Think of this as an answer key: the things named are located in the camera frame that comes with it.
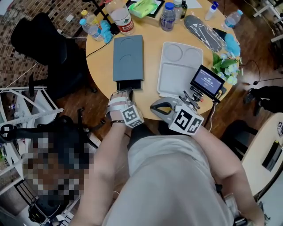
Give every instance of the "wristband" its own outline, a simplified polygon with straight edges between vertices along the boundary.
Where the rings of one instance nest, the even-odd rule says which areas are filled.
[[[111,126],[113,125],[113,123],[115,122],[119,122],[119,123],[125,123],[124,120],[113,120],[110,124]]]

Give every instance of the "person's hand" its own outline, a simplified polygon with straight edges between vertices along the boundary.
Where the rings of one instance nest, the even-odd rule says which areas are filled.
[[[121,93],[116,93],[113,95],[112,99],[116,98],[116,97],[125,97],[126,96],[126,92],[121,92]],[[121,101],[121,102],[117,102],[114,104],[111,104],[111,106],[115,106],[115,105],[125,105],[126,101]],[[115,120],[123,120],[122,114],[120,110],[117,111],[111,111],[110,112],[110,117],[112,119],[112,121]]]

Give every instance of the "brick wall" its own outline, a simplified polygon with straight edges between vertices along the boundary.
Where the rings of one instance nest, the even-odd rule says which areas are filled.
[[[21,18],[32,19],[40,12],[48,13],[55,27],[71,37],[80,28],[80,12],[83,9],[94,11],[95,6],[82,0],[14,0],[6,14],[0,15],[0,87],[9,85],[36,63],[17,53],[11,45],[11,34]],[[69,14],[74,16],[70,22],[66,20]],[[35,80],[44,79],[47,76],[47,66],[38,64],[12,87],[26,86],[32,73]]]

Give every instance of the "small monitor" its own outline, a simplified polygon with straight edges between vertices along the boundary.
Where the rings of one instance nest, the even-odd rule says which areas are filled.
[[[215,96],[222,88],[224,82],[225,81],[217,74],[201,65],[192,79],[191,85],[203,92],[209,98],[215,99]]]

